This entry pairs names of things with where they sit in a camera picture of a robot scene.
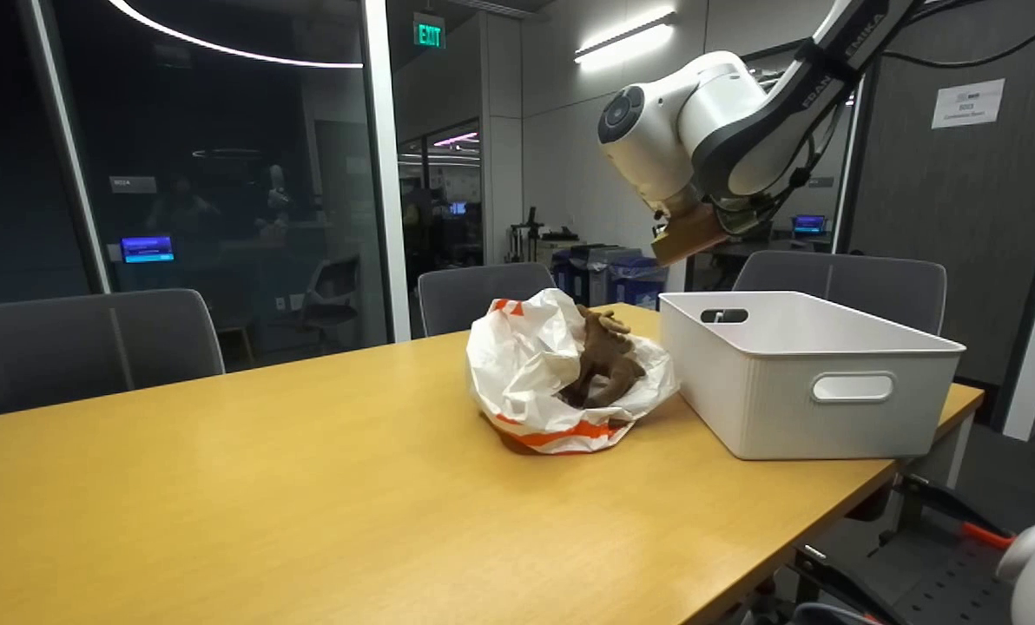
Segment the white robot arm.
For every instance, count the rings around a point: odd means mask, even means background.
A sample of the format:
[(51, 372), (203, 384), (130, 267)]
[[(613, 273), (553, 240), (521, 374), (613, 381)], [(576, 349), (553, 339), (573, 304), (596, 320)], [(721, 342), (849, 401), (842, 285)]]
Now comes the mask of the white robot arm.
[(766, 216), (817, 126), (917, 4), (837, 0), (772, 85), (736, 53), (701, 53), (661, 79), (629, 84), (596, 119), (600, 153), (651, 212), (685, 199), (717, 216)]

